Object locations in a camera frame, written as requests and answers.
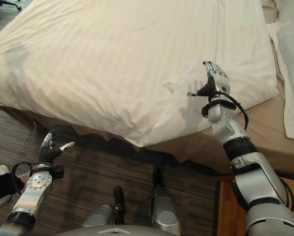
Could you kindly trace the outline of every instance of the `person's leg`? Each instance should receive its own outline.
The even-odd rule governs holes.
[[[21,179],[16,177],[15,180],[19,189],[23,189],[24,183],[21,181]],[[16,192],[17,191],[12,181],[12,174],[7,173],[4,175],[0,175],[0,198],[14,194]]]

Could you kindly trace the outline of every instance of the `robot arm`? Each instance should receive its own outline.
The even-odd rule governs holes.
[[[38,152],[39,164],[31,170],[26,190],[0,228],[1,235],[21,236],[32,231],[52,190],[52,182],[64,176],[64,169],[61,166],[53,167],[52,163],[57,156],[72,147],[74,142],[55,148],[54,139],[54,132],[48,133],[45,137]]]
[[[251,142],[246,132],[248,117],[229,96],[227,74],[210,61],[203,64],[207,69],[208,83],[187,96],[209,97],[202,115],[208,117],[214,136],[230,159],[230,168],[235,174],[232,188],[240,205],[248,210],[246,235],[294,235],[294,214],[285,206],[288,193],[268,161]],[[245,129],[237,121],[236,106],[244,112]]]

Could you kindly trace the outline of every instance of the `pillow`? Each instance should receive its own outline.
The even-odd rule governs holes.
[[[294,0],[274,0],[279,12],[278,22],[285,24],[294,19]]]
[[[294,139],[294,19],[288,24],[268,25],[281,74],[285,81],[284,125],[288,138]]]

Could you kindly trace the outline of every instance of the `white duvet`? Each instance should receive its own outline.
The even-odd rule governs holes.
[[[0,105],[146,146],[209,126],[203,60],[250,108],[277,94],[260,1],[34,0],[0,32]]]

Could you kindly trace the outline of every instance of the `wooden nightstand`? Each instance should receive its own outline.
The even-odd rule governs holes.
[[[294,180],[284,180],[294,193]],[[229,181],[220,182],[219,215],[217,236],[243,236],[246,212],[236,202]]]

